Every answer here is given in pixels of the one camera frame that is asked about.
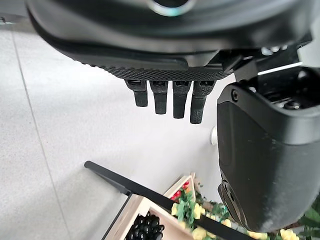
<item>textured rubber grip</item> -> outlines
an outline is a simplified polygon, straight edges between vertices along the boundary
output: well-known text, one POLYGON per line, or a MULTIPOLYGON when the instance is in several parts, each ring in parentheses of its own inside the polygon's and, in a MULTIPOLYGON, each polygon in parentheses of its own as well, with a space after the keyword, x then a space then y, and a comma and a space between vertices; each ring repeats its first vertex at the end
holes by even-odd
POLYGON ((197 97, 195 95, 192 95, 190 123, 200 124, 202 122, 206 99, 206 96, 197 97))
POLYGON ((183 119, 185 117, 187 94, 173 94, 173 117, 183 119))
POLYGON ((166 93, 154 93, 154 107, 156 114, 167 113, 167 94, 166 93))
POLYGON ((137 107, 148 106, 147 81, 124 80, 127 87, 133 91, 135 105, 137 107))
POLYGON ((167 81, 150 81, 150 87, 154 96, 154 107, 156 114, 167 113, 167 81))
POLYGON ((147 107, 148 106, 148 92, 147 91, 133 91, 135 105, 137 107, 147 107))

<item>yellow flower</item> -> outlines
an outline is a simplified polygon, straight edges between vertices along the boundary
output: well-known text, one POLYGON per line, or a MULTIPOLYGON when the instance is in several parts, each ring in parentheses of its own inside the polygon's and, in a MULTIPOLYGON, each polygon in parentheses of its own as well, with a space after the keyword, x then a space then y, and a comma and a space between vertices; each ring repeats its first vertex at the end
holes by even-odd
POLYGON ((283 240, 299 240, 299 237, 292 231, 292 229, 280 230, 280 234, 283 240))
POLYGON ((201 217, 201 209, 202 209, 202 207, 198 203, 196 203, 195 206, 194 206, 194 210, 193 210, 195 219, 200 219, 200 217, 201 217))
POLYGON ((180 225, 183 229, 186 228, 186 223, 185 223, 184 221, 180 221, 180 222, 179 222, 179 225, 180 225))
POLYGON ((203 240, 207 236, 207 231, 201 227, 197 227, 192 232, 192 237, 194 240, 203 240))
POLYGON ((248 231, 249 236, 257 239, 257 240, 266 240, 268 238, 267 233, 260 233, 260 232, 254 232, 254 231, 248 231))
POLYGON ((171 215, 172 215, 172 216, 174 216, 174 215, 177 214, 177 212, 178 212, 177 207, 178 207, 178 204, 177 204, 177 203, 174 203, 174 204, 172 205, 172 208, 171 208, 171 215))
POLYGON ((230 221, 229 219, 223 220, 221 223, 222 223, 223 225, 231 228, 231 221, 230 221))
POLYGON ((214 234, 212 234, 211 232, 208 232, 208 231, 206 232, 206 234, 212 239, 215 239, 217 237, 216 235, 214 235, 214 234))

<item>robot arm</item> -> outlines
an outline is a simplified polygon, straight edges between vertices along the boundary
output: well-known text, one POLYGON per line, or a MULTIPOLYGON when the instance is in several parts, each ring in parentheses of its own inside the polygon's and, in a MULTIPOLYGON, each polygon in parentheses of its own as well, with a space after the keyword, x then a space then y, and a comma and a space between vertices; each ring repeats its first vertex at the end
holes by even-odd
POLYGON ((216 81, 221 199, 249 230, 295 222, 320 189, 320 74, 297 49, 318 0, 28 0, 31 22, 66 56, 125 80, 138 107, 199 124, 216 81))

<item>black plastic casing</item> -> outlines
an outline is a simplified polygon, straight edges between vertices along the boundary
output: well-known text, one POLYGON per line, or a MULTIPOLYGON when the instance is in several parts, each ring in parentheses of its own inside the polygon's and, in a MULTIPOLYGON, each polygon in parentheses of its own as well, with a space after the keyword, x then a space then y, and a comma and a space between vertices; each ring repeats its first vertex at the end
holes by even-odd
POLYGON ((233 83, 218 99, 217 132, 218 191, 232 217, 254 232, 302 217, 320 190, 320 107, 283 109, 233 83))

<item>black robotic finger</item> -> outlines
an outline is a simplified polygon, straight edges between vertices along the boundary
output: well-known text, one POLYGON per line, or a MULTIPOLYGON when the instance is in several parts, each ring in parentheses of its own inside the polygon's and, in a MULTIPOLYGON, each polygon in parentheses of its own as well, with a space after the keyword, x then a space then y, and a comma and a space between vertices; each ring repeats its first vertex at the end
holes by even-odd
POLYGON ((154 96, 154 105, 156 114, 166 114, 167 112, 167 81, 150 81, 151 90, 154 96))
POLYGON ((187 95, 190 90, 191 81, 173 81, 173 117, 183 119, 185 117, 185 108, 187 95))
POLYGON ((137 107, 148 106, 147 81, 125 80, 125 84, 134 92, 135 104, 137 107))
POLYGON ((195 81, 191 100, 190 123, 200 124, 207 96, 214 89, 216 81, 195 81))

